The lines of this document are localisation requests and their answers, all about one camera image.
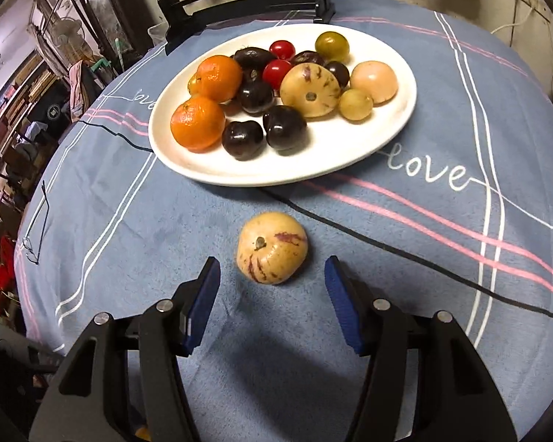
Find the red cherry tomato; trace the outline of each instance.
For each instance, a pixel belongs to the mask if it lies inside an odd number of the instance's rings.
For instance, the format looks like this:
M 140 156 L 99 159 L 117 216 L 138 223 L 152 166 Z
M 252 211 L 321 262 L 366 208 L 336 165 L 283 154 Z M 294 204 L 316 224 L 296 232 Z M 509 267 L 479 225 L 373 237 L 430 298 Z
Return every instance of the red cherry tomato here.
M 288 61 L 285 60 L 272 60 L 264 68 L 262 72 L 262 79 L 270 84 L 273 90 L 279 90 L 281 83 L 285 75 L 293 67 Z
M 289 61 L 293 56 L 295 56 L 295 47 L 293 46 L 293 43 L 288 42 L 287 40 L 275 41 L 268 50 L 279 60 Z

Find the power cord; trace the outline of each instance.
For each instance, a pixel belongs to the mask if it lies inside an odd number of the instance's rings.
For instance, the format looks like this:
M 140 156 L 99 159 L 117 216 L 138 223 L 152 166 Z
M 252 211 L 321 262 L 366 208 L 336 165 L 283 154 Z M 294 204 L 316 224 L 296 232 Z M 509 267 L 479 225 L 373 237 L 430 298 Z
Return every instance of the power cord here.
M 104 126 L 104 125 L 96 124 L 96 123 L 89 123 L 88 121 L 84 121 L 83 119 L 78 119 L 78 122 L 84 123 L 86 126 L 95 126 L 96 128 L 102 128 L 102 129 L 104 129 L 105 131 L 107 131 L 107 132 L 109 132 L 110 134 L 112 134 L 113 136 L 119 136 L 120 138 L 122 138 L 123 140 L 125 140 L 125 142 L 128 143 L 130 146 L 133 146 L 136 150 L 147 151 L 147 152 L 154 152 L 154 151 L 153 151 L 152 149 L 150 149 L 150 148 L 146 148 L 146 147 L 143 147 L 143 146 L 138 146 L 137 144 L 135 144 L 135 143 L 133 143 L 132 141 L 130 141 L 124 134 L 111 131 L 110 129 L 108 129 L 108 128 L 107 128 L 106 126 Z
M 514 28 L 515 26 L 522 26 L 524 25 L 528 19 L 531 17 L 532 15 L 532 12 L 535 10 L 534 7 L 531 7 L 531 10 L 528 12 L 526 18 L 522 21 L 519 21 L 518 23 L 508 23 L 507 25 L 502 25 L 502 26 L 498 26 L 493 32 L 491 32 L 491 34 L 495 34 L 497 32 L 499 32 L 500 30 L 503 30 L 504 28 Z

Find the dark purple tomato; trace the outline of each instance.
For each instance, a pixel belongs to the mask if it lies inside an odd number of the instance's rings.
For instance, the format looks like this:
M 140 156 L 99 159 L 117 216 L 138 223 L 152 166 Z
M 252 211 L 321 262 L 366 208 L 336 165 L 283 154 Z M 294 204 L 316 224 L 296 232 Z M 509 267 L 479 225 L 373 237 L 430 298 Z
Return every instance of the dark purple tomato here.
M 242 84 L 236 97 L 242 109 L 252 115 L 266 111 L 275 103 L 272 86 L 262 80 Z
M 277 151 L 290 150 L 301 144 L 307 131 L 307 121 L 295 108 L 273 106 L 262 116 L 267 143 Z
M 324 66 L 326 64 L 326 60 L 324 60 L 319 53 L 316 53 L 314 51 L 302 51 L 301 53 L 297 53 L 293 58 L 291 59 L 291 63 L 293 66 L 301 63 L 315 63 L 320 66 Z
M 236 159 L 254 156 L 264 141 L 264 131 L 257 121 L 232 121 L 223 130 L 221 143 Z
M 270 51 L 255 46 L 242 48 L 233 54 L 233 59 L 239 63 L 242 69 L 256 69 L 258 71 L 262 71 L 270 61 L 276 58 Z
M 330 61 L 330 63 L 324 65 L 324 68 L 334 75 L 334 78 L 340 84 L 340 88 L 346 88 L 346 85 L 350 81 L 350 73 L 344 64 L 338 61 Z
M 254 81 L 258 81 L 259 79 L 262 79 L 262 71 L 249 68 L 243 70 L 243 78 L 242 78 L 242 84 L 251 83 Z

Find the mandarin orange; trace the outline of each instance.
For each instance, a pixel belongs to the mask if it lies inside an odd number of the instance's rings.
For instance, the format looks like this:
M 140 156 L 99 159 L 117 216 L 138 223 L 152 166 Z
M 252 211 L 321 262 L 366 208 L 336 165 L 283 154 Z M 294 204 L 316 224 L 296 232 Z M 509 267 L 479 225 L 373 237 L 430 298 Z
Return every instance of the mandarin orange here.
M 236 96 L 242 77 L 242 67 L 233 58 L 210 56 L 197 68 L 198 94 L 217 103 L 225 103 Z
M 170 131 L 178 144 L 189 151 L 202 151 L 221 138 L 225 114 L 218 103 L 195 95 L 172 114 Z
M 187 90 L 189 90 L 190 96 L 194 96 L 199 94 L 199 83 L 201 80 L 197 78 L 197 73 L 195 73 L 193 76 L 189 79 L 189 84 L 187 85 Z

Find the blue tablecloth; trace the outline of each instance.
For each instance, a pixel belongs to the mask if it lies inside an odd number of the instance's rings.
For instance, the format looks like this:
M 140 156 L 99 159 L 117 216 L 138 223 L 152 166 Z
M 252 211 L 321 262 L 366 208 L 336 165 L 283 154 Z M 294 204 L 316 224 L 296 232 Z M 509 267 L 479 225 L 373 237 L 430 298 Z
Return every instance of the blue tablecloth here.
M 202 346 L 180 360 L 202 438 L 340 441 L 366 361 L 344 343 L 324 286 L 334 254 L 406 312 L 451 311 L 522 436 L 553 399 L 553 107 L 518 55 L 482 29 L 396 1 L 335 4 L 333 23 L 376 36 L 413 69 L 417 105 L 397 138 L 335 174 L 271 189 L 307 215 L 258 189 L 188 180 L 78 123 L 44 175 L 51 209 L 39 265 L 16 251 L 29 333 L 65 352 L 95 313 L 140 313 L 213 255 L 222 286 Z M 291 16 L 208 29 L 169 56 L 155 48 L 84 119 L 149 148 L 149 115 L 177 72 L 237 35 L 302 21 Z M 248 282 L 234 263 L 243 223 L 267 210 L 293 215 L 311 245 L 303 271 L 276 287 Z M 45 211 L 39 191 L 23 224 L 34 245 Z M 407 412 L 398 436 L 410 429 Z

